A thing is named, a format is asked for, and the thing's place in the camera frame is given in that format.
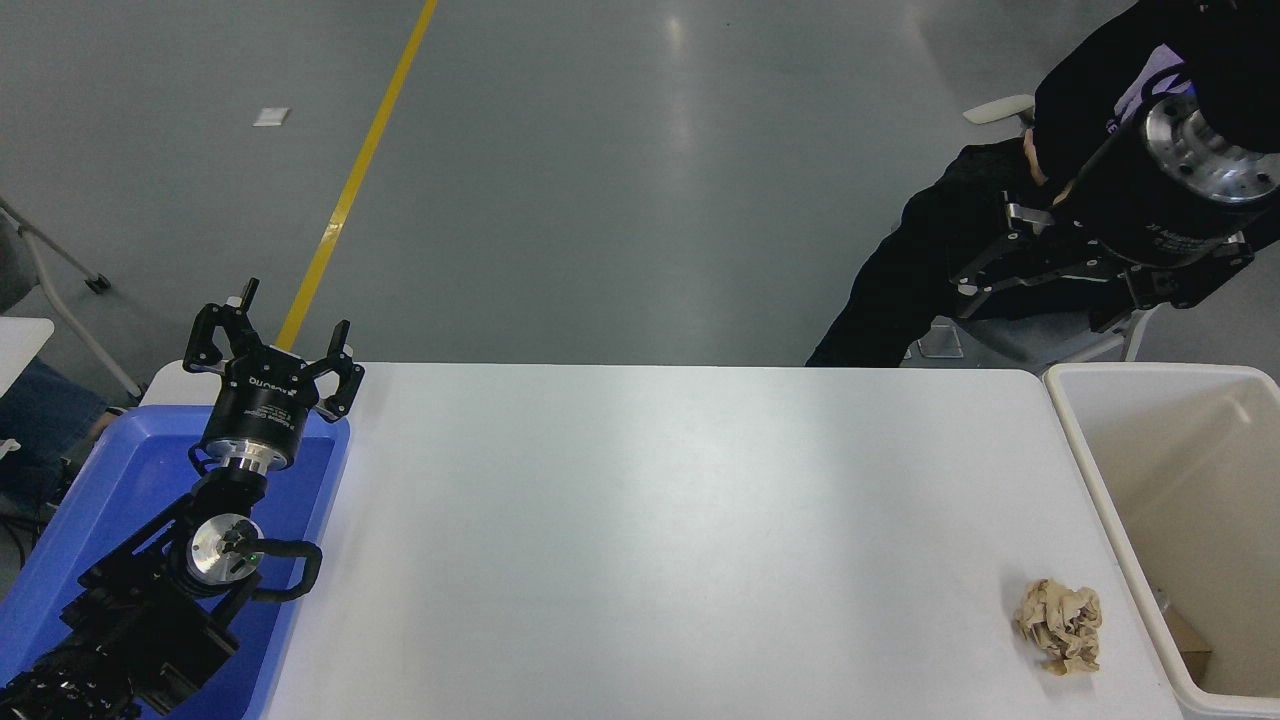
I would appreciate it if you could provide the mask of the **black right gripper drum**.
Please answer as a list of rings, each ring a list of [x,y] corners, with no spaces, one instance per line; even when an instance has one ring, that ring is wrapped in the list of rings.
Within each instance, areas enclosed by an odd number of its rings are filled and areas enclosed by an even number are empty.
[[[1121,259],[1187,266],[1277,205],[1277,154],[1234,143],[1198,108],[1142,108],[1079,170],[1068,202],[1125,219]]]

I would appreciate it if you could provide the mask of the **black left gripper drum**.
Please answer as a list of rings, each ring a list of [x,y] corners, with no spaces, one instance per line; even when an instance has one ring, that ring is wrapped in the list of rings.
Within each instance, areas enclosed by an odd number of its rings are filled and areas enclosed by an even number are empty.
[[[256,445],[273,461],[293,461],[307,416],[317,402],[307,363],[271,346],[233,359],[202,436],[202,451],[228,457],[234,447]]]

